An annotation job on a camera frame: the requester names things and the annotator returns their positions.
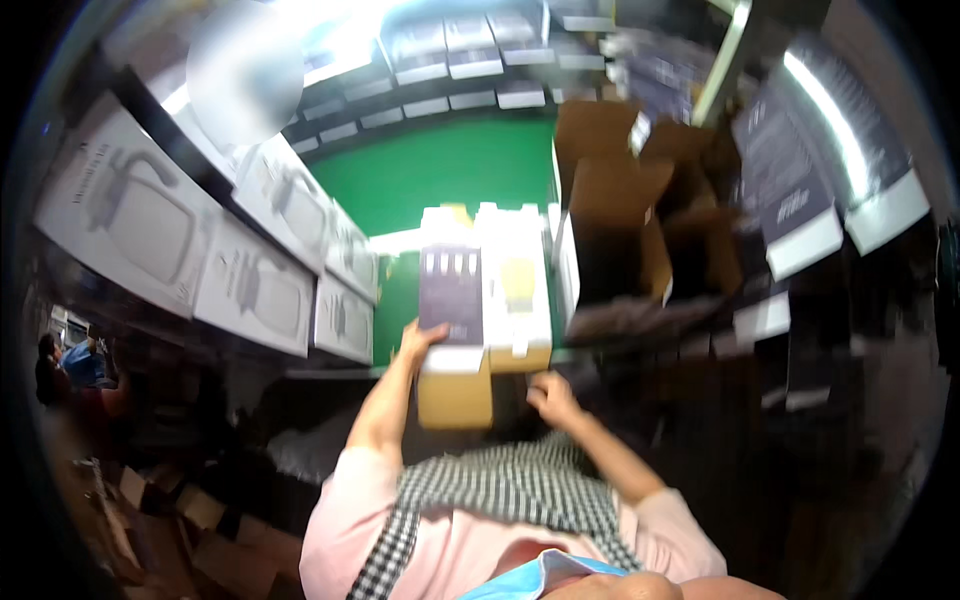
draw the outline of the person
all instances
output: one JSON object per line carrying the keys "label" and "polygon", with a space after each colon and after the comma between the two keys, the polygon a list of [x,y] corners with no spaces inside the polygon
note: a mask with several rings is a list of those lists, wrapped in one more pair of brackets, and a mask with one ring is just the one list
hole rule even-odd
{"label": "person", "polygon": [[[407,325],[364,400],[307,525],[308,600],[779,597],[727,577],[681,494],[554,372],[527,397],[555,430],[543,440],[404,468],[411,385],[447,331]],[[587,458],[604,481],[582,473]]]}
{"label": "person", "polygon": [[53,334],[46,333],[40,337],[36,343],[36,354],[36,399],[47,407],[57,405],[60,398],[70,394],[70,377],[60,366],[63,353]]}
{"label": "person", "polygon": [[62,409],[69,413],[84,433],[94,454],[101,458],[111,457],[113,446],[110,424],[124,417],[129,411],[129,375],[125,370],[118,370],[119,382],[115,390],[74,386],[69,374],[60,365],[62,352],[53,335],[47,333],[40,337],[36,349],[38,357],[34,376],[37,399],[48,408]]}

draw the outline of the white box with faucet image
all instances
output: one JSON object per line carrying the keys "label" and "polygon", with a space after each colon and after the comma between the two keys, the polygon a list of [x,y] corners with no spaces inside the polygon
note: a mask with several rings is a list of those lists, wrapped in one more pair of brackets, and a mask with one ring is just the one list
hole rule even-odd
{"label": "white box with faucet image", "polygon": [[370,248],[370,240],[334,203],[333,232],[326,255],[326,268],[368,302],[377,303],[376,283],[379,277],[379,256]]}
{"label": "white box with faucet image", "polygon": [[314,276],[223,212],[194,317],[258,344],[306,356]]}
{"label": "white box with faucet image", "polygon": [[248,152],[233,201],[307,268],[324,272],[333,202],[282,135]]}
{"label": "white box with faucet image", "polygon": [[373,307],[330,274],[317,284],[313,346],[365,365],[373,362]]}
{"label": "white box with faucet image", "polygon": [[71,133],[50,172],[37,228],[101,276],[189,319],[220,205],[112,95]]}

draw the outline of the pink shirt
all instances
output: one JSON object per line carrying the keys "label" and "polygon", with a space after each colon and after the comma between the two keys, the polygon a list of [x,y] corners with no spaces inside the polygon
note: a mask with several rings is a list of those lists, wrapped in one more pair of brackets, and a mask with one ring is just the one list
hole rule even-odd
{"label": "pink shirt", "polygon": [[[376,543],[396,498],[400,469],[370,448],[340,454],[324,482],[303,539],[300,577],[309,600],[344,598]],[[651,571],[675,583],[726,575],[727,563],[697,525],[676,490],[645,497],[635,506],[616,493],[620,535]],[[560,547],[604,561],[585,536],[532,525],[511,525],[459,509],[421,515],[413,555],[394,586],[394,598],[456,598],[491,578],[498,561],[518,541]]]}

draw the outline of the green wall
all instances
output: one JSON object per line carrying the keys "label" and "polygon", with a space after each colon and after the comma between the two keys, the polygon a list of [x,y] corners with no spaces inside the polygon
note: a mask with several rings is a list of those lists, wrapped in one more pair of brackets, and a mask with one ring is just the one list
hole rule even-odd
{"label": "green wall", "polygon": [[425,206],[543,205],[554,120],[471,119],[410,132],[310,165],[367,235],[418,228]]}

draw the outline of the black and white checkered apron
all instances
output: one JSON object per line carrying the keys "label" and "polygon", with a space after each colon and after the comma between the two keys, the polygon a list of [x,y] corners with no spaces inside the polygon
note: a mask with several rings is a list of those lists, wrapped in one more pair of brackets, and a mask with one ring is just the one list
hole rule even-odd
{"label": "black and white checkered apron", "polygon": [[439,456],[400,475],[394,508],[348,598],[383,599],[410,560],[420,511],[459,508],[508,523],[540,525],[593,540],[607,562],[642,570],[620,538],[610,487],[585,474],[587,455],[566,434]]}

